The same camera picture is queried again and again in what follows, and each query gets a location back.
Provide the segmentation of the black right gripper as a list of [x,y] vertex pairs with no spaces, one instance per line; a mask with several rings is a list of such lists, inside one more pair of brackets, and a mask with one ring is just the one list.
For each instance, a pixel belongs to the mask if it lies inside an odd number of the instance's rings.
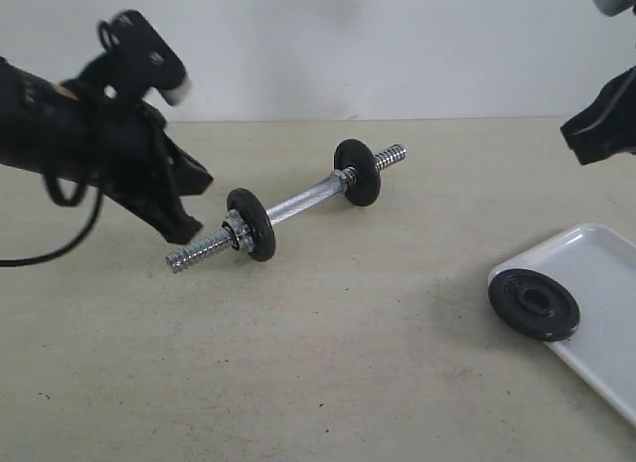
[[635,154],[635,68],[613,77],[560,133],[580,165]]

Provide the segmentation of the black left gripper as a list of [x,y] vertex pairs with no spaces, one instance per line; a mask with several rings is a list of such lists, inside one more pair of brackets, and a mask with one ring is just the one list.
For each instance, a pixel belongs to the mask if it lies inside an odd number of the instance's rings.
[[185,212],[181,199],[204,194],[212,174],[173,141],[166,118],[154,106],[103,101],[100,111],[103,174],[96,179],[96,204],[109,198],[167,242],[192,241],[203,225]]

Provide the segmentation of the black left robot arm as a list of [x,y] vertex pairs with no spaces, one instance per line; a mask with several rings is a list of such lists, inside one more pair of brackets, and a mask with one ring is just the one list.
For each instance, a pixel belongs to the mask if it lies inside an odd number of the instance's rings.
[[158,231],[190,242],[202,224],[182,200],[213,178],[166,132],[164,116],[143,100],[117,109],[81,79],[61,85],[1,63],[1,162],[95,187]]

